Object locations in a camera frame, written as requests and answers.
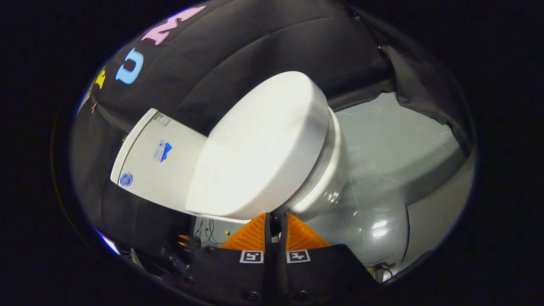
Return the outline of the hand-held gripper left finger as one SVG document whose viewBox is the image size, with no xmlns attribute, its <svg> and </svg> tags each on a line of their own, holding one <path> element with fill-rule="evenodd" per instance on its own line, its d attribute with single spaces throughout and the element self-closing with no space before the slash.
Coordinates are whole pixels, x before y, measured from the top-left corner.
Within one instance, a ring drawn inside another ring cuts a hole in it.
<svg viewBox="0 0 544 306">
<path fill-rule="evenodd" d="M 183 294 L 202 305 L 263 306 L 270 293 L 270 214 L 243 225 L 221 246 L 195 249 Z"/>
</svg>

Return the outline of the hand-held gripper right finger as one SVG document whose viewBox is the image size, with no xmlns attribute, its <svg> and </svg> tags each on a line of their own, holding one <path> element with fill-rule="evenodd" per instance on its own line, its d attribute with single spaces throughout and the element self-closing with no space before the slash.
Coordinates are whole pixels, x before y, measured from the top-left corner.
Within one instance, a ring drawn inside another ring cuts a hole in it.
<svg viewBox="0 0 544 306">
<path fill-rule="evenodd" d="M 348 306 L 379 287 L 347 245 L 330 244 L 291 213 L 283 217 L 276 273 L 284 306 Z"/>
</svg>

